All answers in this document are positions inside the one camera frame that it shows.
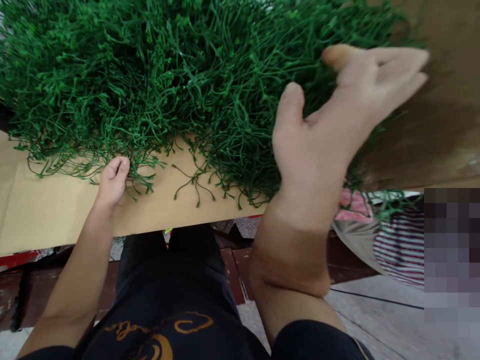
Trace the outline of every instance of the hand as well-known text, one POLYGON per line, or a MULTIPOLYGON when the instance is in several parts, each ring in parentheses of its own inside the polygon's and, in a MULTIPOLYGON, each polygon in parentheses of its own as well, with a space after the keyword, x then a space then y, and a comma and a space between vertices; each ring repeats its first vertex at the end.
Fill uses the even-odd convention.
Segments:
POLYGON ((115 208, 124 193, 129 170, 130 160, 125 156, 117 156, 105 166, 100 174, 96 206, 115 208))
POLYGON ((413 48, 326 49, 323 61, 339 72, 330 100, 304 119, 304 93, 290 83, 278 105, 273 150, 282 188, 311 191, 339 178, 341 185, 373 128, 425 83, 420 70, 428 58, 427 51, 413 48))

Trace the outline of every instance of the floor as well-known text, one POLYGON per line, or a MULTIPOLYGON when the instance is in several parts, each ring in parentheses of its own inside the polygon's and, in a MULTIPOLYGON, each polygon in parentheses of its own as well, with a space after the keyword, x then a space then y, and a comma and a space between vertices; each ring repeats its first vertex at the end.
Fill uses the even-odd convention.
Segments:
MULTIPOLYGON (((423 306, 424 301, 421 291, 381 275, 333 285, 332 288, 414 306, 423 306)), ((378 360, 478 359, 480 334, 472 334, 470 338, 435 335, 424 323, 420 309, 335 291, 331 291, 326 299, 348 332, 363 342, 378 360)), ((243 324, 269 350, 255 303, 247 302, 238 310, 243 324)), ((14 360, 30 331, 0 332, 0 359, 14 360)))

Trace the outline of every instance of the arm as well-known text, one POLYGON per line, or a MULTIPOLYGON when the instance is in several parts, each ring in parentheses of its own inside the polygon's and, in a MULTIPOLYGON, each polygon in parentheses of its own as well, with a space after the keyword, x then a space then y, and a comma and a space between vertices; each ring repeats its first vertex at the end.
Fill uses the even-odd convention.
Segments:
POLYGON ((46 308, 17 358, 49 346, 75 348, 90 328, 104 287, 113 239, 113 214, 130 168, 114 158, 102 171, 95 203, 53 288, 46 308))
POLYGON ((295 320, 316 320, 346 331, 323 299, 330 288, 326 239, 347 168, 373 128, 427 80, 428 53, 418 49, 327 49, 339 71, 337 89, 303 118, 304 94, 289 84, 278 105, 273 150, 282 177, 258 228, 250 283, 272 345, 295 320))

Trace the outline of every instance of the striped cloth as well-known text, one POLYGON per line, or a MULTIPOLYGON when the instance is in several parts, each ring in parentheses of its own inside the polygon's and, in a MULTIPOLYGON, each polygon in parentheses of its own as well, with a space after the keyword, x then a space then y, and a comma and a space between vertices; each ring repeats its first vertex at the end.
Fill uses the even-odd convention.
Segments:
POLYGON ((383 222, 373 244, 380 266, 391 277, 424 289, 424 206, 416 203, 383 222))

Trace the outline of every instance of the cardboard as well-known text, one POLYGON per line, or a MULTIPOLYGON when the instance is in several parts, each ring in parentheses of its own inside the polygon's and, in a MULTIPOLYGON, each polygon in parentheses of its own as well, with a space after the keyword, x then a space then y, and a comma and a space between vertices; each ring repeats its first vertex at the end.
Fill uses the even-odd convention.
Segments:
MULTIPOLYGON (((396 0, 404 4, 412 27, 431 52, 425 72, 430 79, 406 106, 407 114, 391 121, 364 157, 366 191, 421 190, 425 187, 480 187, 480 6, 476 0, 396 0)), ((42 180, 0 137, 0 255, 76 241, 97 188, 88 181, 56 175, 42 180)), ((187 174, 196 170, 187 152, 165 159, 187 174)), ((178 170, 159 170, 154 194, 135 203, 124 196, 115 214, 117 236, 260 214, 243 199, 217 201, 186 186, 178 170)))
MULTIPOLYGON (((45 176, 38 178, 32 173, 25 160, 26 154, 12 149, 14 143, 6 141, 6 134, 0 138, 0 216, 4 212, 0 228, 0 256, 32 249, 42 249, 73 244, 82 229, 97 194, 98 186, 67 175, 45 176)), ((183 227, 194 224, 241 218, 262 214, 265 205, 255 208, 248 204, 245 196, 240 198, 242 210, 239 210, 237 198, 239 191, 230 192, 236 197, 227 196, 215 187, 215 177, 208 184, 210 174, 203 174, 199 183, 214 194, 216 201, 204 189, 198 188, 200 206, 196 207, 198 194, 194 185, 182 188, 177 200, 177 189, 189 181, 183 172, 193 175, 197 168, 193 157, 183 141, 178 145, 184 151, 166 156, 159 154, 161 160, 168 163, 165 170, 158 168, 154 178, 154 193, 137 195, 135 202, 125 193, 115 211, 114 235, 146 233, 156 230, 183 227)), ((201 155, 197 156, 203 163, 201 155)))
POLYGON ((364 157, 366 191, 480 187, 480 5, 396 0, 431 53, 426 86, 364 157))

